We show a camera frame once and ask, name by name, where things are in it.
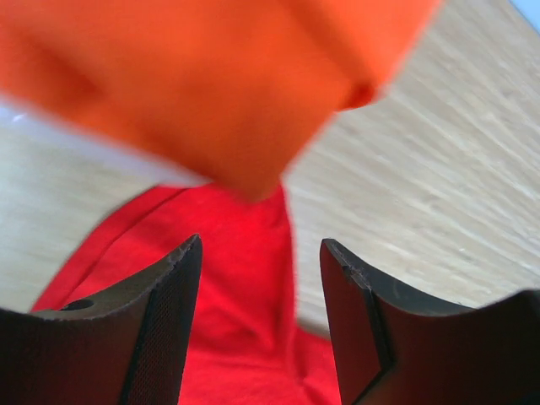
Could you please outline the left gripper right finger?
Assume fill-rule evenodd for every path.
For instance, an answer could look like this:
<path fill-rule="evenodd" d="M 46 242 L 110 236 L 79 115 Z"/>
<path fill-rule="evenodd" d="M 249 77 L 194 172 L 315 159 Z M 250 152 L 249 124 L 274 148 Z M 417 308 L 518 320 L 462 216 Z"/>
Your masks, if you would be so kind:
<path fill-rule="evenodd" d="M 539 293 L 473 309 L 382 272 L 333 239 L 321 281 L 344 404 L 536 404 Z"/>

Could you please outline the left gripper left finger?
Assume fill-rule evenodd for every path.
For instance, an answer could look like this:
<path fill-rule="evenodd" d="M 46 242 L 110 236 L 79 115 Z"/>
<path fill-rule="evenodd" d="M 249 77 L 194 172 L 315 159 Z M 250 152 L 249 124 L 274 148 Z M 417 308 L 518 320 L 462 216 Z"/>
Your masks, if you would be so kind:
<path fill-rule="evenodd" d="M 177 403 L 202 255 L 193 235 L 60 310 L 2 310 L 2 403 Z"/>

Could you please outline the red t-shirt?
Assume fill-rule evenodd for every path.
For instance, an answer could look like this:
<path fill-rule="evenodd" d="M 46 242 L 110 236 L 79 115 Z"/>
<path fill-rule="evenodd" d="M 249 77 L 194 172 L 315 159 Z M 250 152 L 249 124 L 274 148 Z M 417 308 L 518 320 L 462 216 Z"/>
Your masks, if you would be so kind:
<path fill-rule="evenodd" d="M 202 240 L 202 273 L 180 403 L 339 403 L 331 344 L 296 321 L 282 189 L 249 204 L 215 186 L 152 187 L 90 233 L 35 309 L 109 287 L 191 235 Z"/>

